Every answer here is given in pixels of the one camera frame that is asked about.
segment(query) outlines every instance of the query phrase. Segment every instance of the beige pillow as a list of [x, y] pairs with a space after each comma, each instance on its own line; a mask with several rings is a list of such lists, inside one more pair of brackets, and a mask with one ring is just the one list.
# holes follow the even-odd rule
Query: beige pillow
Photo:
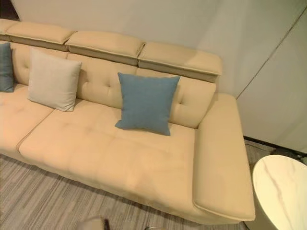
[[81, 64], [32, 48], [28, 99], [62, 111], [72, 111]]

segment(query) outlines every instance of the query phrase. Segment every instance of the sofa armrest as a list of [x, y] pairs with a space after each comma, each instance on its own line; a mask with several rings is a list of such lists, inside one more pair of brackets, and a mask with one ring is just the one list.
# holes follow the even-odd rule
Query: sofa armrest
[[231, 95], [215, 94], [196, 131], [193, 204], [229, 219], [255, 218], [247, 153]]

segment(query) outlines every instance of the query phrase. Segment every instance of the back cushion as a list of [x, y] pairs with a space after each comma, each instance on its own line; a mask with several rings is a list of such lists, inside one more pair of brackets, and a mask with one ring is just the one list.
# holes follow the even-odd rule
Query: back cushion
[[[17, 82], [24, 85], [29, 84], [31, 47], [32, 46], [27, 46], [19, 43], [11, 43], [14, 77], [17, 80]], [[53, 49], [46, 49], [41, 47], [35, 47], [35, 49], [41, 50], [44, 53], [50, 55], [55, 55], [60, 58], [67, 57], [67, 52], [62, 52]]]
[[[147, 77], [172, 77], [174, 74], [138, 68], [137, 75]], [[216, 85], [202, 80], [180, 77], [175, 91], [169, 122], [197, 128], [205, 116]]]
[[77, 98], [121, 108], [118, 72], [135, 74], [136, 66], [70, 53], [67, 59], [82, 62]]
[[[145, 77], [171, 77], [168, 73], [141, 69], [103, 59], [68, 54], [68, 59], [82, 62], [77, 97], [87, 101], [122, 107], [118, 72]], [[215, 84], [181, 77], [174, 95], [170, 122], [197, 128], [215, 91]]]

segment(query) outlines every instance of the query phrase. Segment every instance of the baseboard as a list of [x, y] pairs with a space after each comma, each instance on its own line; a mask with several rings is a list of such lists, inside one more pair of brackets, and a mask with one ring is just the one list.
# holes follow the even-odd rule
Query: baseboard
[[285, 147], [282, 147], [282, 146], [279, 146], [279, 145], [275, 145], [275, 144], [272, 144], [272, 143], [269, 143], [269, 142], [266, 142], [266, 141], [263, 141], [263, 140], [258, 140], [258, 139], [254, 139], [254, 138], [250, 138], [250, 137], [246, 137], [246, 136], [243, 136], [243, 137], [244, 137], [245, 140], [250, 140], [250, 141], [259, 143], [261, 145], [266, 145], [266, 146], [269, 146], [269, 147], [272, 147], [272, 148], [284, 149], [284, 150], [293, 152], [295, 155], [302, 155], [302, 156], [307, 155], [306, 153], [296, 151], [296, 150], [293, 150], [293, 149], [289, 149], [289, 148], [285, 148]]

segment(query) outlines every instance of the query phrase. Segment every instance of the gray striped carpet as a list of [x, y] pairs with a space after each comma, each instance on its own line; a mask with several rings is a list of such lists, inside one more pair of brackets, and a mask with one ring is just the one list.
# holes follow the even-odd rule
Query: gray striped carpet
[[[248, 159], [255, 163], [270, 147], [246, 141]], [[70, 230], [79, 221], [101, 215], [111, 230], [245, 230], [236, 225], [199, 225], [88, 187], [0, 154], [1, 230]]]

